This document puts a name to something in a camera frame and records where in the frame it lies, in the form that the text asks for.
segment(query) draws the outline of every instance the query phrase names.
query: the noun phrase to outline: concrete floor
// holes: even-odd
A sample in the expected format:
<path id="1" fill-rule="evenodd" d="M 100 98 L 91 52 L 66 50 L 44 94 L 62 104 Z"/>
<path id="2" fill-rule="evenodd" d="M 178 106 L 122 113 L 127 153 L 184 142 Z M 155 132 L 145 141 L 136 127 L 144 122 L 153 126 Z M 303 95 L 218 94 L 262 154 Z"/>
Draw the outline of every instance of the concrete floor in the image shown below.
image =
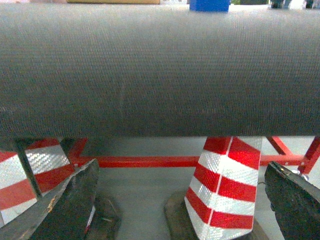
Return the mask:
<path id="1" fill-rule="evenodd" d="M 313 137 L 281 139 L 293 153 L 304 154 Z M 83 155 L 196 156 L 200 155 L 205 141 L 206 137 L 90 139 Z M 277 154 L 267 139 L 263 140 L 262 154 Z M 98 192 L 112 197 L 122 212 L 117 240 L 169 240 L 164 204 L 174 192 L 187 190 L 194 170 L 193 167 L 101 168 Z M 264 181 L 265 170 L 265 167 L 260 168 L 259 182 Z M 255 217 L 270 240 L 284 239 L 263 184 L 257 188 Z"/>

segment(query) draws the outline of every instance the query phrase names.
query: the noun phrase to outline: reflective stripe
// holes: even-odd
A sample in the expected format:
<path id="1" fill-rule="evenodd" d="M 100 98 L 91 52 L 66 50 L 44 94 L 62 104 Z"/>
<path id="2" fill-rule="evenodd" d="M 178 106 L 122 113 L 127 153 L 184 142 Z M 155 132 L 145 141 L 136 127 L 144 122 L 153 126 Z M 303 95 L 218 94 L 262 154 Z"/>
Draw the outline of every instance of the reflective stripe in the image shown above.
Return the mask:
<path id="1" fill-rule="evenodd" d="M 35 175 L 70 164 L 60 145 L 33 148 L 25 153 Z"/>
<path id="2" fill-rule="evenodd" d="M 243 165 L 225 155 L 218 155 L 214 152 L 204 150 L 198 163 L 212 171 L 213 174 L 222 174 L 228 179 L 251 186 L 257 186 L 258 184 L 259 170 Z"/>
<path id="3" fill-rule="evenodd" d="M 214 209 L 217 212 L 237 215 L 254 215 L 255 213 L 254 202 L 220 196 L 215 192 L 211 192 L 195 177 L 191 180 L 190 188 L 208 208 Z"/>
<path id="4" fill-rule="evenodd" d="M 22 214 L 25 210 L 30 208 L 33 204 L 35 204 L 37 200 L 35 198 L 25 201 L 19 205 L 13 206 L 8 209 L 1 210 L 1 214 L 3 217 L 4 224 L 9 223 L 20 214 Z"/>
<path id="5" fill-rule="evenodd" d="M 0 162 L 0 189 L 6 188 L 27 178 L 17 155 Z"/>
<path id="6" fill-rule="evenodd" d="M 186 197 L 184 198 L 184 201 L 194 231 L 200 240 L 232 240 L 251 232 L 251 229 L 226 229 L 209 226 L 200 219 Z"/>

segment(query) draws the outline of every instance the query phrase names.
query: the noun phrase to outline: red metal bar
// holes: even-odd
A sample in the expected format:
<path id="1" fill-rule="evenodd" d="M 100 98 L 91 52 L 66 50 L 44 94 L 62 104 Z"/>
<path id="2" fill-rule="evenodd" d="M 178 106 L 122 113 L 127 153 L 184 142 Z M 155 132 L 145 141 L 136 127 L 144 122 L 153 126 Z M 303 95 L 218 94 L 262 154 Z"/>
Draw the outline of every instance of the red metal bar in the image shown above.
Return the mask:
<path id="1" fill-rule="evenodd" d="M 199 156 L 80 156 L 72 164 L 80 167 L 92 159 L 101 168 L 172 168 L 195 167 Z"/>
<path id="2" fill-rule="evenodd" d="M 278 136 L 267 136 L 266 139 L 271 143 L 278 154 L 281 155 L 293 155 L 290 149 L 285 145 L 285 143 Z"/>
<path id="3" fill-rule="evenodd" d="M 286 150 L 287 147 L 284 147 L 284 143 L 279 141 L 278 137 L 272 138 L 281 147 L 283 153 L 289 153 Z M 92 159 L 97 159 L 101 168 L 195 167 L 199 161 L 199 156 L 81 156 L 87 141 L 87 138 L 77 140 L 69 151 L 68 158 L 75 167 L 80 167 Z M 262 155 L 260 165 L 267 166 L 271 161 L 276 161 L 284 166 L 298 166 L 306 164 L 308 158 L 292 153 Z"/>
<path id="4" fill-rule="evenodd" d="M 262 155 L 260 166 L 267 166 L 272 161 L 284 166 L 298 166 L 305 164 L 308 159 L 304 155 Z"/>
<path id="5" fill-rule="evenodd" d="M 320 136 L 316 136 L 312 141 L 309 149 L 306 151 L 305 158 L 307 159 L 306 164 L 302 164 L 298 167 L 298 170 L 302 174 L 309 174 L 311 169 L 316 164 L 320 157 Z"/>

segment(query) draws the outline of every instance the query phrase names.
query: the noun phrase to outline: blue object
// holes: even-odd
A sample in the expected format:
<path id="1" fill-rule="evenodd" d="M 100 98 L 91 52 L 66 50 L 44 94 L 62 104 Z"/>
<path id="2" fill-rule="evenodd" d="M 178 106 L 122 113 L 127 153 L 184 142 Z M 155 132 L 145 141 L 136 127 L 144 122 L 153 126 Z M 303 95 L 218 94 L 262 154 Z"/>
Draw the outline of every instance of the blue object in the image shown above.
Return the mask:
<path id="1" fill-rule="evenodd" d="M 190 0 L 190 10 L 201 12 L 228 12 L 230 0 Z"/>

